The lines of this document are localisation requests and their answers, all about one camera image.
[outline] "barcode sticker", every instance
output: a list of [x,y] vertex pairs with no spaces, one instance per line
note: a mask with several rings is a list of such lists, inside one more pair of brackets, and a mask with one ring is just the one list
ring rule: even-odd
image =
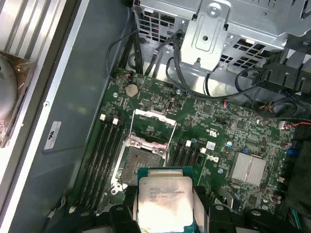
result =
[[45,143],[45,150],[49,150],[52,149],[54,147],[57,135],[58,135],[58,131],[60,128],[60,125],[62,124],[61,121],[54,121],[47,139],[47,142]]
[[209,149],[209,150],[215,150],[215,146],[216,146],[216,143],[208,141],[207,145],[206,145],[206,148]]

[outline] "motherboard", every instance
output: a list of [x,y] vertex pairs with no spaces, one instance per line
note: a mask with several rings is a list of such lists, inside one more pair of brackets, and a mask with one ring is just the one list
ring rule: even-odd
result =
[[[274,213],[278,178],[293,129],[241,118],[223,101],[199,101],[170,83],[118,69],[110,82],[74,186],[73,206],[101,212],[122,203],[140,167],[191,166],[193,185],[242,214]],[[230,105],[240,116],[250,109]]]

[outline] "black dimm slot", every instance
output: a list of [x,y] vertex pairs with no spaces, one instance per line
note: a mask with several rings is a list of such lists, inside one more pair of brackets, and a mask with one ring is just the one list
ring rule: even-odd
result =
[[109,123],[107,123],[106,121],[102,122],[99,133],[98,133],[98,137],[95,142],[95,146],[92,151],[91,161],[89,162],[89,165],[87,167],[86,175],[85,175],[83,185],[81,188],[80,197],[79,197],[80,205],[83,203],[83,199],[85,198],[85,192],[87,190],[86,188],[88,186],[88,183],[91,177],[93,176],[94,165],[97,163],[99,159],[99,154],[100,154],[99,152],[102,147],[102,142],[105,141],[105,136],[107,135],[108,128],[109,128]]
[[180,162],[179,166],[186,166],[188,164],[191,152],[192,152],[192,150],[190,147],[185,147],[185,151],[183,153],[183,156],[181,158],[181,162]]
[[117,131],[116,136],[113,140],[113,145],[111,145],[111,150],[108,154],[108,156],[109,156],[108,162],[106,163],[106,166],[104,167],[104,169],[102,169],[101,177],[103,177],[103,179],[101,179],[101,181],[100,181],[100,188],[98,189],[98,194],[96,195],[96,199],[92,205],[93,209],[94,208],[98,209],[98,207],[99,207],[100,201],[101,201],[102,196],[103,196],[104,187],[105,187],[105,184],[107,182],[107,178],[110,174],[110,171],[111,171],[111,168],[113,165],[113,161],[115,158],[115,154],[117,152],[118,145],[119,145],[119,142],[121,140],[123,129],[124,129],[124,127],[122,125],[120,125],[118,127],[118,131]]
[[182,148],[180,149],[180,152],[178,153],[177,158],[176,158],[175,163],[174,163],[173,166],[180,166],[181,165],[183,157],[185,156],[185,153],[187,152],[185,149],[186,148],[185,148],[185,144],[184,144],[182,146]]
[[170,159],[169,159],[169,165],[168,166],[173,166],[175,161],[176,161],[176,158],[178,157],[179,153],[180,153],[180,149],[181,147],[183,146],[182,143],[178,142],[175,150],[174,150],[174,153],[172,156],[170,156]]
[[195,148],[194,152],[191,155],[191,158],[189,160],[188,166],[194,166],[196,161],[198,160],[198,157],[200,155],[200,152],[198,148]]
[[98,182],[99,179],[99,174],[100,171],[103,167],[103,164],[105,163],[105,156],[107,155],[107,151],[109,150],[109,146],[111,143],[111,139],[113,138],[114,134],[116,133],[117,127],[116,125],[112,125],[112,127],[110,128],[110,131],[108,133],[108,137],[107,140],[104,142],[104,148],[101,151],[101,156],[100,156],[100,161],[98,164],[96,164],[96,168],[95,168],[95,177],[93,177],[92,181],[91,181],[91,186],[89,188],[89,196],[88,196],[88,200],[86,201],[85,207],[88,207],[88,205],[91,203],[91,200],[93,199],[93,195],[94,193],[96,193],[96,183]]

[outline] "green circuit board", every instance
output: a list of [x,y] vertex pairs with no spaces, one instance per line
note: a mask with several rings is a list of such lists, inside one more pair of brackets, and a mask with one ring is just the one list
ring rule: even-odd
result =
[[[73,190],[73,205],[77,203],[81,193],[92,157],[100,128],[100,115],[117,118],[124,124],[120,140],[123,141],[129,135],[133,111],[140,109],[160,113],[177,122],[170,144],[170,155],[174,153],[180,139],[195,142],[199,148],[206,148],[206,153],[200,153],[193,166],[193,178],[194,185],[204,186],[213,201],[220,200],[218,190],[222,188],[239,201],[238,213],[242,213],[246,208],[263,208],[272,213],[275,211],[277,204],[271,197],[276,190],[286,158],[286,150],[281,149],[279,145],[291,140],[293,129],[279,130],[277,121],[266,121],[260,117],[243,119],[233,116],[224,108],[223,101],[198,101],[189,95],[177,94],[177,89],[169,83],[139,74],[135,74],[130,80],[126,77],[127,73],[126,70],[118,69],[117,81],[108,85]],[[134,84],[139,89],[139,93],[132,98],[125,92],[129,84]],[[172,108],[168,109],[170,101],[173,104]],[[247,108],[235,105],[231,105],[230,108],[242,116],[252,115],[251,110]],[[159,124],[154,119],[137,117],[133,131],[146,140],[162,143],[169,140],[172,128]],[[121,143],[117,145],[116,150],[118,154]],[[230,178],[237,152],[254,155],[266,161],[259,186]],[[210,156],[218,158],[218,161],[210,160]],[[117,158],[113,159],[109,177],[113,173],[116,160]],[[109,189],[108,181],[103,189],[108,194],[102,205],[122,202],[123,193],[111,195]]]

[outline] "heatsink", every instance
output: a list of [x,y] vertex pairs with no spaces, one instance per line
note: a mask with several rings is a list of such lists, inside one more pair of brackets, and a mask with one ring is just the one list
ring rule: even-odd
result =
[[266,161],[237,152],[231,168],[230,177],[241,182],[259,186],[265,166]]

